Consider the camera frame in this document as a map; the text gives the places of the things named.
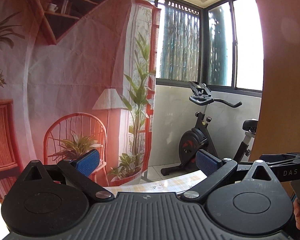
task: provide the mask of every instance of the window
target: window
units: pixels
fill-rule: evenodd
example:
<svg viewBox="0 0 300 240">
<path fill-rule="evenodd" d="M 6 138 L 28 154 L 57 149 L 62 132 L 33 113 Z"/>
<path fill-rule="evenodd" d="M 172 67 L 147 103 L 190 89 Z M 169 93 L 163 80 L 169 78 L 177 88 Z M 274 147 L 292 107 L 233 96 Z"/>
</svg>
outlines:
<svg viewBox="0 0 300 240">
<path fill-rule="evenodd" d="M 224 0 L 210 6 L 207 14 L 208 85 L 262 90 L 263 43 L 256 0 Z"/>
<path fill-rule="evenodd" d="M 186 86 L 199 80 L 201 66 L 202 8 L 180 0 L 148 0 L 161 9 L 158 49 L 157 84 Z"/>
<path fill-rule="evenodd" d="M 182 0 L 148 0 L 161 9 L 156 84 L 261 96 L 263 41 L 256 0 L 222 0 L 200 8 Z"/>
<path fill-rule="evenodd" d="M 209 73 L 208 84 L 231 86 L 232 80 L 232 20 L 228 2 L 208 11 Z"/>
</svg>

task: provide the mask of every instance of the wall shelf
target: wall shelf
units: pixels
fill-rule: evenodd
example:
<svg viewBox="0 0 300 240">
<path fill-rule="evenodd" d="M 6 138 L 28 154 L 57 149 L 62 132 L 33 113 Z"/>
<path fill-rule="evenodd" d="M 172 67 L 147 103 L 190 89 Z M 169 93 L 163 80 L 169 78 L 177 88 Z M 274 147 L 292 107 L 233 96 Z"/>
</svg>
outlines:
<svg viewBox="0 0 300 240">
<path fill-rule="evenodd" d="M 56 13 L 56 12 L 45 11 L 44 14 L 51 14 L 51 15 L 55 15 L 55 16 L 60 16 L 60 17 L 66 17 L 66 18 L 80 20 L 79 17 L 75 17 L 75 16 L 71 16 L 71 15 L 67 15 L 67 14 Z"/>
<path fill-rule="evenodd" d="M 28 0 L 48 44 L 56 45 L 85 15 L 106 0 Z M 58 8 L 48 11 L 49 4 Z"/>
</svg>

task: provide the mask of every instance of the circular cover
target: circular cover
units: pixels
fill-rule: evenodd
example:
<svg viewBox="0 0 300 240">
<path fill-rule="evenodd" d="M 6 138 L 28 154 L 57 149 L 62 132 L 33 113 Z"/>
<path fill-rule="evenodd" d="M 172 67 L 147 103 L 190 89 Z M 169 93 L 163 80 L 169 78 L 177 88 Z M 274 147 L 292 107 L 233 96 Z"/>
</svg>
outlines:
<svg viewBox="0 0 300 240">
<path fill-rule="evenodd" d="M 10 230 L 21 235 L 51 236 L 75 226 L 88 208 L 87 197 L 76 188 L 32 180 L 9 192 L 2 217 Z"/>
<path fill-rule="evenodd" d="M 266 235 L 283 228 L 290 220 L 292 203 L 287 194 L 278 194 L 249 181 L 227 185 L 212 192 L 206 202 L 210 217 L 221 227 L 243 235 Z"/>
<path fill-rule="evenodd" d="M 181 137 L 179 143 L 179 157 L 181 163 L 185 162 L 189 154 L 198 146 L 198 144 L 202 141 L 199 136 L 193 131 L 186 131 L 183 136 Z M 189 171 L 197 171 L 198 167 L 195 163 L 195 156 L 194 158 L 185 166 L 185 168 Z"/>
</svg>

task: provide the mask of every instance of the exercise bike flywheel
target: exercise bike flywheel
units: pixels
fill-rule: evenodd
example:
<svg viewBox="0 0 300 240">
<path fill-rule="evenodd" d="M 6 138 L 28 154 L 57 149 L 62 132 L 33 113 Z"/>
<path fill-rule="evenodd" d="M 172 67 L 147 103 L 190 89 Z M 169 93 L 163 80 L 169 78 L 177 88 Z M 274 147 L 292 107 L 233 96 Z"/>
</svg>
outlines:
<svg viewBox="0 0 300 240">
<path fill-rule="evenodd" d="M 183 134 L 179 143 L 179 157 L 181 163 L 184 163 L 188 160 L 189 155 L 203 140 L 204 138 L 199 137 L 199 135 L 197 135 L 193 131 L 186 131 Z M 185 165 L 185 170 L 187 172 L 194 172 L 199 170 L 195 162 L 195 156 Z"/>
</svg>

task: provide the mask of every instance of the exercise bike base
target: exercise bike base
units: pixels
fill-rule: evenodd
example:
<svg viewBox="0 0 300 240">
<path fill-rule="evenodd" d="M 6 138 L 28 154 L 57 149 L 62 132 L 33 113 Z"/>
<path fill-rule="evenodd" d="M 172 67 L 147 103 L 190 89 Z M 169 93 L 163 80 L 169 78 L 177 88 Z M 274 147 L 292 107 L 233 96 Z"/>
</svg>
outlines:
<svg viewBox="0 0 300 240">
<path fill-rule="evenodd" d="M 180 164 L 180 165 L 178 165 L 178 166 L 174 166 L 174 167 L 169 167 L 169 168 L 163 168 L 163 169 L 161 169 L 161 174 L 163 175 L 163 176 L 167 176 L 167 175 L 169 175 L 170 173 L 173 173 L 173 172 L 176 172 L 176 171 L 186 171 L 186 172 L 188 172 L 188 173 L 191 173 L 191 172 L 194 172 L 194 171 L 198 171 L 199 170 L 199 168 L 195 168 L 195 169 L 188 169 L 188 168 L 186 168 L 186 167 L 184 167 L 184 166 L 182 166 L 182 164 Z"/>
</svg>

